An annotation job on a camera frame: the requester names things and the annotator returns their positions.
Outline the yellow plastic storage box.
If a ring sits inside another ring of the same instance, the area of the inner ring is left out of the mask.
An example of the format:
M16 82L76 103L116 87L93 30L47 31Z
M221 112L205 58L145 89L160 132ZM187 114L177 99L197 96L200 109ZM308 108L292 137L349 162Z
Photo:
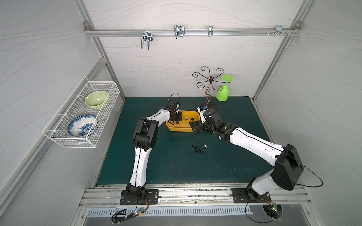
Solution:
M168 129L173 132L192 132L190 122L200 120L199 113L196 111L181 112L183 113L183 119L181 121L167 121Z

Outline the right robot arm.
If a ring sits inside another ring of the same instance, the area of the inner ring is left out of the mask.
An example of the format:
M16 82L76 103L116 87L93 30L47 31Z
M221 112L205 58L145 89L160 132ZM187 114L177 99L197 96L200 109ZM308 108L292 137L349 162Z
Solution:
M199 106L197 112L200 120L192 122L192 128L200 131L210 131L219 140L225 140L233 145L242 147L251 153L261 157L273 170L255 177L248 184L244 194L248 200L253 201L262 198L271 190L282 188L292 191L298 183L304 171L297 149L290 144L281 146L257 137L241 127L223 122L215 109Z

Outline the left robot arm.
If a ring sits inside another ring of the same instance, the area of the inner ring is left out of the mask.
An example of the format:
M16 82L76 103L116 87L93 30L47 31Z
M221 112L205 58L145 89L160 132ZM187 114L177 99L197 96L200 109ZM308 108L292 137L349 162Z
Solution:
M146 172L150 153L157 141L158 127L170 120L179 118L179 101L169 98L168 104L161 107L155 114L140 117L133 134L135 161L133 172L126 192L139 200L146 195Z

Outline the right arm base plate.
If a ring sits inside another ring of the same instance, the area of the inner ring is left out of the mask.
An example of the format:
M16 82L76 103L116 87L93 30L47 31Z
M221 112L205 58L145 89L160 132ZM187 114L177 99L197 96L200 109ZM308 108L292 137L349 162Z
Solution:
M259 195L252 189L247 188L231 188L229 190L230 196L233 198L234 203L248 203L248 202L272 202L270 194Z

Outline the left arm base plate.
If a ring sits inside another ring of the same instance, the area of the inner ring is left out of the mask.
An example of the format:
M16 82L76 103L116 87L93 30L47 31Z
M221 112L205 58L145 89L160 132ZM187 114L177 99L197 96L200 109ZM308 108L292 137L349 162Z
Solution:
M121 192L120 205L150 205L158 204L158 189L123 190Z

